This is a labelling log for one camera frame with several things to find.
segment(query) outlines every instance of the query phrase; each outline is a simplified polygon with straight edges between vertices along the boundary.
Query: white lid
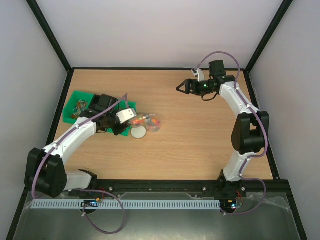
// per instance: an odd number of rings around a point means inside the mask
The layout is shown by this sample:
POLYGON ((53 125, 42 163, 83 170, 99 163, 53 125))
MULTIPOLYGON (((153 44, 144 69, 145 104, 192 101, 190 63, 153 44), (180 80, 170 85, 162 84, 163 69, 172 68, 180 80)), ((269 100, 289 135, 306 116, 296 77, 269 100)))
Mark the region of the white lid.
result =
POLYGON ((147 134, 147 130, 144 126, 131 128, 131 135, 135 139, 142 139, 147 134))

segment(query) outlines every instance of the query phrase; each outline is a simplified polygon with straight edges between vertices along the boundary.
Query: wire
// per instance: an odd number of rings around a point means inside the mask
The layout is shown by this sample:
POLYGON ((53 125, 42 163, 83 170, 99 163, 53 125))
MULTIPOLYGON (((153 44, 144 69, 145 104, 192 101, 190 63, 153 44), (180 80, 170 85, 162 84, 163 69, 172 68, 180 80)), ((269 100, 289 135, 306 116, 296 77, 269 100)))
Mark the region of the wire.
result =
MULTIPOLYGON (((101 186, 99 187, 99 189, 101 189, 102 191, 106 192, 106 190, 101 186)), ((102 200, 105 200, 105 194, 102 193, 102 200)))
POLYGON ((214 51, 212 53, 210 53, 208 56, 206 56, 195 68, 195 70, 197 70, 201 64, 207 59, 209 58, 210 56, 214 55, 214 54, 224 54, 224 55, 227 55, 229 57, 231 57, 235 63, 236 63, 236 66, 237 66, 237 75, 235 77, 235 81, 234 81, 234 89, 235 89, 235 92, 238 94, 238 96, 241 98, 241 100, 244 102, 245 105, 247 105, 247 108, 252 112, 252 114, 255 116, 256 120, 258 121, 259 123, 259 126, 261 128, 261 131, 262 131, 262 134, 263 134, 263 138, 264 138, 264 151, 263 153, 261 153, 260 155, 249 155, 246 157, 246 159, 244 160, 242 166, 240 167, 240 170, 239 170, 239 175, 240 175, 240 178, 242 180, 246 180, 246 181, 252 181, 252 180, 257 180, 257 181, 260 181, 263 185, 263 195, 262 195, 262 199, 261 201, 257 204, 257 206, 255 206, 254 208, 252 208, 251 210, 248 210, 248 211, 245 211, 245 212, 239 212, 239 213, 227 213, 225 211, 223 211, 221 209, 221 211, 223 212, 224 215, 229 215, 229 216, 235 216, 235 215, 245 215, 245 214, 248 214, 248 213, 251 213, 253 212, 254 210, 256 210, 261 204, 262 202, 265 200, 266 198, 266 194, 267 194, 267 187, 266 187, 266 184, 263 180, 259 179, 259 178, 244 178, 243 175, 242 175, 242 171, 243 169, 245 168, 247 162, 248 162, 248 159, 250 158, 261 158, 263 157, 267 151, 268 151, 268 136, 267 136, 267 132, 265 130, 265 127, 263 125, 263 123, 261 122, 259 116, 257 115, 257 113, 251 108, 251 105, 245 100, 245 98, 241 95, 240 91, 239 91, 239 84, 238 84, 238 78, 240 76, 240 64, 239 62, 237 61, 237 59, 232 56, 230 53, 227 53, 227 52, 224 52, 224 51, 214 51))
POLYGON ((210 99, 204 99, 204 96, 205 96, 205 95, 202 95, 202 96, 201 96, 201 99, 202 99, 203 101, 205 101, 205 102, 208 102, 208 101, 211 101, 211 100, 215 99, 217 95, 218 95, 218 93, 216 93, 216 94, 215 94, 212 98, 210 98, 210 99))
POLYGON ((78 126, 75 126, 74 128, 71 128, 69 131, 67 131, 62 137, 61 139, 55 144, 54 147, 52 147, 48 153, 43 157, 42 161, 39 164, 38 169, 36 170, 36 173, 34 175, 34 179, 33 179, 33 183, 32 183, 32 188, 31 188, 31 195, 33 197, 33 199, 37 199, 36 196, 36 185, 37 185, 37 181, 41 172, 41 169, 43 168, 43 166, 45 165, 47 159, 49 158, 49 156, 52 154, 52 152, 54 150, 56 150, 58 148, 58 146, 70 135, 72 134, 74 131, 76 131, 77 129, 79 129, 80 127, 82 127, 83 125, 87 124, 88 122, 95 120, 96 118, 99 118, 100 116, 104 115, 105 113, 107 113, 108 111, 110 111, 111 109, 113 109, 116 105, 118 105, 121 101, 125 101, 125 105, 127 108, 129 108, 129 104, 128 104, 128 94, 126 93, 122 98, 120 98, 118 101, 116 101, 114 104, 112 104, 109 108, 107 108, 106 110, 100 112, 99 114, 79 123, 78 126))
POLYGON ((235 191, 236 194, 238 194, 238 197, 235 198, 235 200, 241 199, 242 204, 244 203, 244 200, 242 199, 242 195, 239 191, 235 191))
POLYGON ((101 190, 86 190, 86 189, 75 189, 77 191, 81 191, 81 192, 86 192, 86 193, 102 193, 102 194, 106 194, 106 195, 109 195, 111 196, 112 198, 114 198, 115 200, 117 200, 117 202, 120 204, 120 207, 122 209, 122 214, 123 214, 123 218, 122 218, 122 223, 121 223, 121 226, 115 230, 115 231, 104 231, 102 229, 100 229, 99 227, 97 227, 91 220, 90 218, 87 216, 85 210, 86 210, 86 205, 83 206, 83 209, 82 209, 82 216, 85 217, 89 223, 91 224, 91 226, 96 229, 97 231, 99 231, 100 233, 102 234, 108 234, 108 235, 111 235, 111 234, 116 234, 118 232, 120 232, 122 229, 124 229, 126 223, 127 223, 127 214, 126 214, 126 211, 125 211, 125 208, 124 208, 124 205, 122 204, 122 202, 120 201, 119 198, 117 198, 115 195, 113 195, 112 193, 109 193, 107 191, 101 191, 101 190))

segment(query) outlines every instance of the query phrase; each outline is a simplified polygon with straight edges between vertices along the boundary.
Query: white cable tray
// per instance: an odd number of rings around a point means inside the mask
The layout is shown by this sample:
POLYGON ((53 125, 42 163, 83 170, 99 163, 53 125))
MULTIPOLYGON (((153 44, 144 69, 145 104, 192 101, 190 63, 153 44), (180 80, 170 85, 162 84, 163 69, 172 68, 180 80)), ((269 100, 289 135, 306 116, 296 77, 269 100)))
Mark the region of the white cable tray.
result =
MULTIPOLYGON (((220 210, 219 200, 121 200, 127 210, 220 210)), ((121 209, 116 200, 91 203, 86 209, 121 209)), ((31 209, 82 209, 84 200, 34 199, 31 209)))

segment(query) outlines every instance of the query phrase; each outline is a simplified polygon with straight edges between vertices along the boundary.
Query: cable clip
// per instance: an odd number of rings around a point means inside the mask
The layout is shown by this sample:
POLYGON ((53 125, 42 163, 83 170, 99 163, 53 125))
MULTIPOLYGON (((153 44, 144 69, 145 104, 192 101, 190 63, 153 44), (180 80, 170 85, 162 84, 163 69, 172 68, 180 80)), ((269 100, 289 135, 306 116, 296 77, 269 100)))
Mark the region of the cable clip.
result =
POLYGON ((195 70, 194 68, 191 68, 191 72, 195 77, 198 75, 197 70, 195 70))

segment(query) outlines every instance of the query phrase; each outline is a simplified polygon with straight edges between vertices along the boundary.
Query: white plastic part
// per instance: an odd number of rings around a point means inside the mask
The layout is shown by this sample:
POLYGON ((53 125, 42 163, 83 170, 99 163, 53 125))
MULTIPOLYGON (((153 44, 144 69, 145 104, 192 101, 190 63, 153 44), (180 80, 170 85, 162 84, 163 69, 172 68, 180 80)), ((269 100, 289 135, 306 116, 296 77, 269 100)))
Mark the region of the white plastic part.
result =
POLYGON ((137 113, 134 108, 125 109, 122 111, 119 111, 116 116, 119 118, 120 123, 123 124, 126 121, 129 121, 130 119, 133 119, 137 116, 137 113))
MULTIPOLYGON (((244 161, 246 160, 246 158, 252 155, 256 155, 256 153, 248 152, 241 155, 238 151, 234 150, 228 165, 223 169, 223 174, 225 179, 230 182, 236 182, 241 180, 239 175, 240 168, 244 164, 244 161)), ((242 169, 242 172, 241 172, 242 174, 245 172, 250 160, 251 158, 247 159, 247 163, 242 169)))
MULTIPOLYGON (((80 123, 84 122, 88 118, 86 117, 79 117, 75 124, 68 130, 70 131, 75 126, 79 126, 80 123)), ((97 125, 95 122, 88 122, 85 125, 79 127, 73 133, 71 133, 61 145, 56 147, 56 149, 51 153, 51 155, 59 155, 62 158, 63 164, 66 165, 70 156, 75 152, 75 150, 80 147, 80 145, 87 140, 89 137, 94 135, 97 131, 97 125)), ((65 132, 58 140, 54 141, 53 143, 45 146, 43 149, 46 153, 48 153, 52 147, 57 146, 57 142, 67 133, 65 132)))
POLYGON ((198 68, 196 70, 196 75, 195 76, 198 76, 198 82, 201 82, 201 81, 205 80, 205 75, 204 75, 204 73, 202 72, 202 70, 200 68, 198 68))
POLYGON ((66 186, 63 191, 72 189, 86 189, 89 187, 91 181, 91 175, 83 172, 67 172, 66 173, 66 186))
MULTIPOLYGON (((235 85, 235 83, 233 81, 226 82, 225 84, 222 84, 220 87, 221 97, 224 98, 224 100, 226 100, 226 102, 229 104, 235 117, 238 117, 238 114, 242 114, 242 113, 251 114, 252 112, 250 111, 250 109, 248 109, 248 106, 239 97, 238 93, 235 90, 234 85, 235 85)), ((253 106, 252 103, 247 99, 247 97, 241 91, 238 83, 237 83, 237 90, 243 96, 243 98, 246 100, 248 105, 254 110, 255 113, 257 111, 259 111, 259 109, 256 108, 255 106, 253 106)))
POLYGON ((135 139, 142 139, 147 134, 147 129, 144 126, 131 128, 131 135, 135 139))

